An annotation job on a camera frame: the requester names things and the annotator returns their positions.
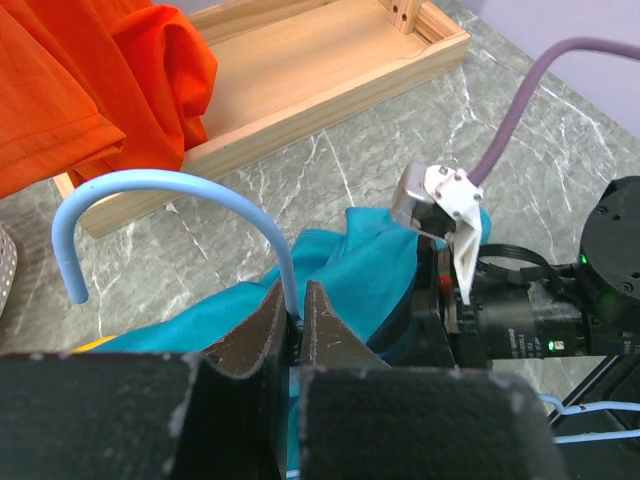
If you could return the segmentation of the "blue wire hanger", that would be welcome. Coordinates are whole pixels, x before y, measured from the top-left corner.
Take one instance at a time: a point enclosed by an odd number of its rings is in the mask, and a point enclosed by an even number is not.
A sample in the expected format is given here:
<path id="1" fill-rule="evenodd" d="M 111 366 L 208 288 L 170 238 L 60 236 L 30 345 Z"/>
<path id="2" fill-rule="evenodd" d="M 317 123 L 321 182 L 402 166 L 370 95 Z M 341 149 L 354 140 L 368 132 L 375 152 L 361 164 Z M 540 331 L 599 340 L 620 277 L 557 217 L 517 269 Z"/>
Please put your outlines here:
<path id="1" fill-rule="evenodd" d="M 471 292 L 471 259 L 476 259 L 480 242 L 480 206 L 483 191 L 478 186 L 473 175 L 471 179 L 462 169 L 447 170 L 441 166 L 419 169 L 418 173 L 406 175 L 409 180 L 401 180 L 398 192 L 402 201 L 409 201 L 410 205 L 440 207 L 444 210 L 444 216 L 454 220 L 458 224 L 458 230 L 454 234 L 454 244 L 461 247 L 461 253 L 454 254 L 455 273 L 462 277 L 462 292 L 465 301 L 469 300 Z M 298 292 L 294 280 L 294 265 L 287 241 L 274 221 L 254 203 L 238 193 L 203 178 L 164 170 L 134 169 L 107 174 L 98 179 L 89 181 L 72 193 L 57 210 L 52 227 L 52 242 L 54 254 L 63 277 L 67 292 L 74 303 L 84 303 L 88 299 L 88 290 L 77 257 L 74 231 L 79 217 L 97 203 L 112 194 L 136 191 L 136 190 L 167 190 L 171 192 L 192 195 L 198 198 L 218 203 L 238 215 L 244 217 L 254 227 L 260 230 L 274 248 L 279 267 L 282 269 L 284 300 L 287 311 L 293 314 L 294 320 L 298 318 Z M 575 407 L 561 406 L 557 398 L 542 395 L 541 400 L 558 407 L 561 415 L 586 414 L 599 411 L 613 413 L 615 410 L 639 413 L 639 403 L 600 401 L 592 404 Z M 586 447 L 622 447 L 629 444 L 627 450 L 632 453 L 625 454 L 628 460 L 617 460 L 618 465 L 624 470 L 623 479 L 631 479 L 631 475 L 639 474 L 639 429 L 622 430 L 612 432 L 591 432 L 569 436 L 560 436 L 554 439 L 562 445 L 580 445 Z M 301 469 L 296 474 L 300 479 L 311 479 L 309 460 L 305 455 L 310 453 L 302 446 L 296 446 L 298 453 L 291 453 L 293 459 L 299 461 Z"/>

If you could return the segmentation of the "orange t shirt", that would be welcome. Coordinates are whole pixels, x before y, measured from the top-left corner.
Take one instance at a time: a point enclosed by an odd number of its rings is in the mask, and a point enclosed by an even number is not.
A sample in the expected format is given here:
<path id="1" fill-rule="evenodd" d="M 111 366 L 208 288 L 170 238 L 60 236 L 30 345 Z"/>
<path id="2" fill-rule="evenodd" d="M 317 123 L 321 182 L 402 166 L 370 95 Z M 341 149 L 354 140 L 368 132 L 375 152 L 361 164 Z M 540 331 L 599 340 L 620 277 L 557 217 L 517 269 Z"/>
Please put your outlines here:
<path id="1" fill-rule="evenodd" d="M 1 5 L 1 193 L 66 174 L 179 170 L 205 142 L 218 63 L 151 1 Z"/>

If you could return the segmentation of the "white plastic basket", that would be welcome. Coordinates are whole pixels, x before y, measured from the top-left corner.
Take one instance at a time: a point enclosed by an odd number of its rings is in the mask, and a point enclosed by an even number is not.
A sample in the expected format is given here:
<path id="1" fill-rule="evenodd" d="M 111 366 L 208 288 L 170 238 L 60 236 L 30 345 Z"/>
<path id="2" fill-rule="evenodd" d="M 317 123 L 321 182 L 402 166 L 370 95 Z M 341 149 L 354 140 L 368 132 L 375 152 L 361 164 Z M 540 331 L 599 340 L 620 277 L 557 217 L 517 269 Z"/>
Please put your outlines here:
<path id="1" fill-rule="evenodd" d="M 0 313 L 3 313 L 11 293 L 18 267 L 18 246 L 8 226 L 1 223 L 0 228 Z"/>

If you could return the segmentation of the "teal t shirt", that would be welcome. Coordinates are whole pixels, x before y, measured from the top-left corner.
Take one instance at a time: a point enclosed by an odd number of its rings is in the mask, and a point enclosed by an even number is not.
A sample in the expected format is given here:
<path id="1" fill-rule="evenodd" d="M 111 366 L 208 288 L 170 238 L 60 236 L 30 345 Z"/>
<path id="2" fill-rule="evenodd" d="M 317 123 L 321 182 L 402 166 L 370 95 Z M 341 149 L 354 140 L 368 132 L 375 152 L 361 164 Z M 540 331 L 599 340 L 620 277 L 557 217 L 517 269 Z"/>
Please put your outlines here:
<path id="1" fill-rule="evenodd" d="M 296 290 L 323 285 L 337 316 L 368 342 L 412 285 L 418 235 L 391 219 L 384 208 L 350 207 L 342 233 L 308 229 L 292 249 Z M 280 271 L 241 282 L 193 305 L 174 318 L 129 331 L 98 346 L 100 352 L 185 353 L 201 351 L 228 334 L 262 303 Z"/>

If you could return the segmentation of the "wooden clothes rack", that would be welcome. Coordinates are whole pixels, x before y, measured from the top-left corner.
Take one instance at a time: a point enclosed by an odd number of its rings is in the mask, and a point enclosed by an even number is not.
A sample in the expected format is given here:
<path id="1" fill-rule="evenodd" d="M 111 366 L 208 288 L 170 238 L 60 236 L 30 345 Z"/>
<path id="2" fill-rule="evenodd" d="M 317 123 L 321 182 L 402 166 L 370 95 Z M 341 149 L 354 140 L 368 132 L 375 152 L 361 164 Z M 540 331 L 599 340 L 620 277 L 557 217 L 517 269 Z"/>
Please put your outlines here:
<path id="1" fill-rule="evenodd" d="M 210 180 L 456 68 L 471 40 L 429 1 L 228 1 L 190 20 L 219 67 L 183 171 Z"/>

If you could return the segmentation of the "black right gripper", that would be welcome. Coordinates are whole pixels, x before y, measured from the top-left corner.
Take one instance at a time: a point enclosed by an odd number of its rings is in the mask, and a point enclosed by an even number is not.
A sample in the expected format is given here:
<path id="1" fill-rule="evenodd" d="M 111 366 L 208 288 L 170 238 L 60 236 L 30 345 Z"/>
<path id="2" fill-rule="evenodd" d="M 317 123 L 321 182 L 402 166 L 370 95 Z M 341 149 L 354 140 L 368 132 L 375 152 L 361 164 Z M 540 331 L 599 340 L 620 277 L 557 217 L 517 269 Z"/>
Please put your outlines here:
<path id="1" fill-rule="evenodd" d="M 552 265 L 515 245 L 484 245 L 465 303 L 448 250 L 421 238 L 417 259 L 410 364 L 488 368 L 495 360 L 594 355 L 575 265 Z"/>

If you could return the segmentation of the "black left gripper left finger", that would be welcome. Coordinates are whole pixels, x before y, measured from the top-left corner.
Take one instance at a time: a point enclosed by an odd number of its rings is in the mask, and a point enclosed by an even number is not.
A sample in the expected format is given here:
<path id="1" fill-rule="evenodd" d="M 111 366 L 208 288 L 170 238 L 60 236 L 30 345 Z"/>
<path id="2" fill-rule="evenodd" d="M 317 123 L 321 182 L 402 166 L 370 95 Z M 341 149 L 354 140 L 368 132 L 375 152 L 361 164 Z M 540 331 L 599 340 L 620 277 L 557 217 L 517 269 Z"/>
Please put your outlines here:
<path id="1" fill-rule="evenodd" d="M 281 284 L 197 357 L 172 479 L 282 479 L 289 326 Z"/>

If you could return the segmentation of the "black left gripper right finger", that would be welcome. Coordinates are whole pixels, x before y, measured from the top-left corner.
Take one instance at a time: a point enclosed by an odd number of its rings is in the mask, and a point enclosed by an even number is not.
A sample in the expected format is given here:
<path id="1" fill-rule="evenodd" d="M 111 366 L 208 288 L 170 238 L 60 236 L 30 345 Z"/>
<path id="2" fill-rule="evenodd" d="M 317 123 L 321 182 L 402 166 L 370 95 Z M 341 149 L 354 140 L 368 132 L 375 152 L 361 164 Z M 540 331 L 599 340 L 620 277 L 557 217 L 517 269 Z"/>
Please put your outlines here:
<path id="1" fill-rule="evenodd" d="M 564 479 L 545 411 L 520 377 L 392 368 L 306 288 L 299 394 L 304 479 Z"/>

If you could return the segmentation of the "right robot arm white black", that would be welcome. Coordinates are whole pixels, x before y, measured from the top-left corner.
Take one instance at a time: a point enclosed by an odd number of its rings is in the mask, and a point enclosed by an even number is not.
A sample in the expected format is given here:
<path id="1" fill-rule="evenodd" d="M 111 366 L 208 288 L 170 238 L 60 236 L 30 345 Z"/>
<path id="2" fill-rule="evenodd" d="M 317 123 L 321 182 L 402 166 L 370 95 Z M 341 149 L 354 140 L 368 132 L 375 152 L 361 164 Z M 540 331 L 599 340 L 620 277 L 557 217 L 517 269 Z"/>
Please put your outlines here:
<path id="1" fill-rule="evenodd" d="M 639 433 L 639 180 L 614 180 L 586 219 L 577 259 L 553 265 L 520 246 L 479 251 L 464 305 L 444 251 L 418 244 L 408 307 L 410 357 L 420 365 L 482 368 L 495 360 L 598 356 L 602 364 L 557 416 L 609 412 L 617 435 Z"/>

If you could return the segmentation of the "yellow plastic tray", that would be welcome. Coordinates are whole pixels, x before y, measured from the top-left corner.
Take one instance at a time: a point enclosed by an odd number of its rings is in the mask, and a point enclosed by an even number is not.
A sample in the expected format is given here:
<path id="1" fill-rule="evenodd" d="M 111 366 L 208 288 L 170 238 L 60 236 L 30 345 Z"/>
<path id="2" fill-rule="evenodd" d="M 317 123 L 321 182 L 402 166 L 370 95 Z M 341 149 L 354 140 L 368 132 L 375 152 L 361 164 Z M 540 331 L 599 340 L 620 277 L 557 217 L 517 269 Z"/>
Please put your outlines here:
<path id="1" fill-rule="evenodd" d="M 76 354 L 76 353 L 84 353 L 84 352 L 87 352 L 87 351 L 93 350 L 93 349 L 97 348 L 98 346 L 100 346 L 100 345 L 102 345 L 102 344 L 104 344 L 104 343 L 106 343 L 106 342 L 109 342 L 109 341 L 111 341 L 111 340 L 113 340 L 113 339 L 115 339 L 115 336 L 105 336 L 105 337 L 102 337 L 102 338 L 100 338 L 100 339 L 97 339 L 97 340 L 92 341 L 92 342 L 90 342 L 90 343 L 87 343 L 87 344 L 85 344 L 85 345 L 82 345 L 82 346 L 79 346 L 79 347 L 74 348 L 74 349 L 72 350 L 72 353 L 73 353 L 73 354 Z"/>

